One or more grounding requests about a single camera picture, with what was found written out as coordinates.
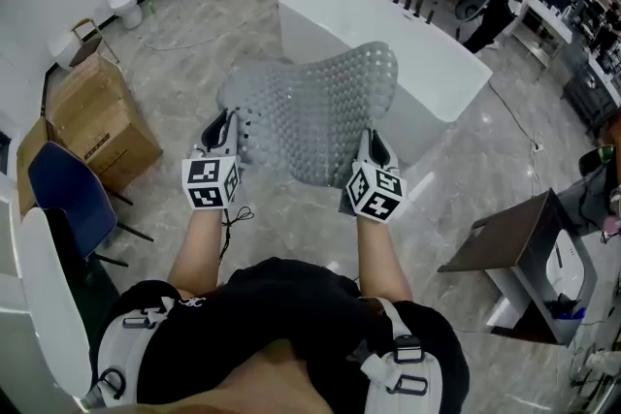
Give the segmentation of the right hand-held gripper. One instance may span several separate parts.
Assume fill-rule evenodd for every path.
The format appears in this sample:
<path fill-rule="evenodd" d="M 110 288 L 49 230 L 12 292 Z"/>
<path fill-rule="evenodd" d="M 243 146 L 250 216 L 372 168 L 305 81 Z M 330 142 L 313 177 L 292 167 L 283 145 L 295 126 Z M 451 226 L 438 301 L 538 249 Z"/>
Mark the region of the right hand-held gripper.
<path fill-rule="evenodd" d="M 377 130 L 362 132 L 344 191 L 355 215 L 381 224 L 387 224 L 404 203 L 407 182 L 401 177 L 398 157 Z"/>

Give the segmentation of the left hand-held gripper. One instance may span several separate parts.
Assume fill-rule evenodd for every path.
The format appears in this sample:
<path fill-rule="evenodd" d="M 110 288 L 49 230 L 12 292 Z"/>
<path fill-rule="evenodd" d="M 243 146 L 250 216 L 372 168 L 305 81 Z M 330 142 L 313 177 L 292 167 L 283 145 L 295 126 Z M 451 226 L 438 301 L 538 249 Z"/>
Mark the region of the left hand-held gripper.
<path fill-rule="evenodd" d="M 240 151 L 248 151 L 253 111 L 224 109 L 212 116 L 192 141 L 181 163 L 182 188 L 195 210 L 226 209 L 241 182 Z"/>

